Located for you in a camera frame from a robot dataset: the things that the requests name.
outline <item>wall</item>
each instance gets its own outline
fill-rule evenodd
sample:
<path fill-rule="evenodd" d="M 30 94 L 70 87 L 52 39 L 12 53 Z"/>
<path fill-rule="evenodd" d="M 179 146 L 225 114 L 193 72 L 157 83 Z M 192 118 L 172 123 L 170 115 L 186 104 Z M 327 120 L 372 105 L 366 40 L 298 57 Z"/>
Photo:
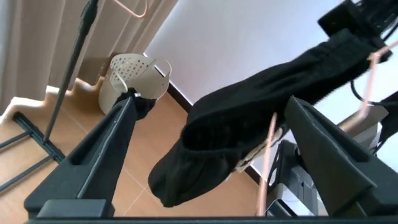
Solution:
<path fill-rule="evenodd" d="M 292 60 L 327 40 L 317 19 L 339 2 L 179 0 L 145 53 L 170 61 L 172 84 L 194 103 L 203 95 Z M 394 57 L 380 66 L 373 100 L 397 90 L 394 86 L 397 76 L 393 72 L 396 61 Z M 365 83 L 365 76 L 356 81 L 360 93 Z M 338 123 L 358 106 L 359 101 L 346 85 L 319 102 L 316 108 Z M 394 143 L 398 143 L 396 137 L 385 144 L 379 157 L 398 170 L 398 162 L 392 156 L 398 153 Z M 262 169 L 261 159 L 255 161 L 254 168 Z"/>

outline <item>curtain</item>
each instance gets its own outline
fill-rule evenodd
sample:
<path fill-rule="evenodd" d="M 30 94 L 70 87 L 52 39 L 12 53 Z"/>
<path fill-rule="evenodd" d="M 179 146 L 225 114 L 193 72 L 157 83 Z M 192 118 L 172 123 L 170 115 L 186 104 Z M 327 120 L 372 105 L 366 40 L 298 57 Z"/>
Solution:
<path fill-rule="evenodd" d="M 73 72 L 94 85 L 120 53 L 143 54 L 178 0 L 148 0 L 138 19 L 113 0 L 101 0 Z M 88 0 L 0 0 L 0 114 L 14 96 L 43 100 L 47 85 L 58 87 Z M 136 14 L 145 0 L 124 0 Z"/>

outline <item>baseboard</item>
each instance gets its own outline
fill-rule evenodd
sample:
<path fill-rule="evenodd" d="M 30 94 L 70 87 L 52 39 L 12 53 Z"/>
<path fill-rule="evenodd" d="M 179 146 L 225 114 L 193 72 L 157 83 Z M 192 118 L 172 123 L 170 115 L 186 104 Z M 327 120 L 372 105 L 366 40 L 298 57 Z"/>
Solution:
<path fill-rule="evenodd" d="M 172 98 L 187 112 L 191 110 L 192 105 L 188 102 L 187 99 L 170 83 L 167 92 L 172 96 Z M 260 182 L 260 175 L 257 173 L 253 167 L 249 166 L 244 170 L 252 180 L 254 180 L 257 184 Z"/>

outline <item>white plastic basket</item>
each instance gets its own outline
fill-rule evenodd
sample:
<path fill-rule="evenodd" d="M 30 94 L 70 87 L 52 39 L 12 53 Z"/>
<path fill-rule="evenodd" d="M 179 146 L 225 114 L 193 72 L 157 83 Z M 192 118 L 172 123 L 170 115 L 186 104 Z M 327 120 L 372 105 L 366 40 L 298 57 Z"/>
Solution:
<path fill-rule="evenodd" d="M 146 99 L 159 99 L 163 96 L 169 87 L 172 67 L 165 60 L 170 70 L 163 76 L 155 68 L 159 61 L 138 54 L 114 56 L 99 91 L 98 103 L 103 113 L 107 114 L 121 93 L 127 92 L 130 87 Z"/>

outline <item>pink hanger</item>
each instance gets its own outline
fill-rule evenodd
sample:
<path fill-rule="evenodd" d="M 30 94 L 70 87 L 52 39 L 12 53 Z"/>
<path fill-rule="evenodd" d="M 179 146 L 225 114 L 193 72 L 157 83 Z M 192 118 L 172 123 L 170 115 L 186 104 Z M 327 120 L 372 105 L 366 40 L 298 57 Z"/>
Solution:
<path fill-rule="evenodd" d="M 117 3 L 120 7 L 122 7 L 124 10 L 126 10 L 128 13 L 130 13 L 130 15 L 136 17 L 136 18 L 144 18 L 144 16 L 147 13 L 147 9 L 148 9 L 148 0 L 145 0 L 145 10 L 141 15 L 137 15 L 136 13 L 134 13 L 132 10 L 130 10 L 127 6 L 125 6 L 123 3 L 119 2 L 119 0 L 113 0 L 115 3 Z"/>
<path fill-rule="evenodd" d="M 381 49 L 379 49 L 377 52 L 371 53 L 370 56 L 368 57 L 368 60 L 371 61 L 370 63 L 370 75 L 368 79 L 368 85 L 365 89 L 364 92 L 364 100 L 361 103 L 361 107 L 358 110 L 358 112 L 349 120 L 344 122 L 343 124 L 340 125 L 340 128 L 343 131 L 348 131 L 352 127 L 356 126 L 358 123 L 360 123 L 367 115 L 369 112 L 369 99 L 372 93 L 372 88 L 373 88 L 373 82 L 374 82 L 374 76 L 376 74 L 377 70 L 377 64 L 380 61 L 380 57 L 384 55 L 386 52 L 388 52 L 390 49 L 393 49 L 398 45 L 398 40 L 392 43 L 391 45 L 387 45 Z M 266 182 L 266 177 L 268 176 L 269 170 L 268 170 L 268 163 L 269 163 L 269 149 L 271 147 L 271 141 L 272 138 L 274 137 L 274 131 L 275 131 L 275 126 L 276 126 L 276 113 L 271 118 L 271 123 L 269 125 L 269 130 L 268 130 L 268 137 L 267 137 L 267 145 L 266 145 L 266 150 L 264 153 L 264 163 L 262 167 L 262 173 L 261 173 L 261 180 L 260 180 L 260 185 L 259 185 L 259 195 L 257 198 L 258 204 L 257 204 L 257 216 L 263 216 L 266 208 L 266 202 L 267 202 L 267 187 L 268 183 Z"/>

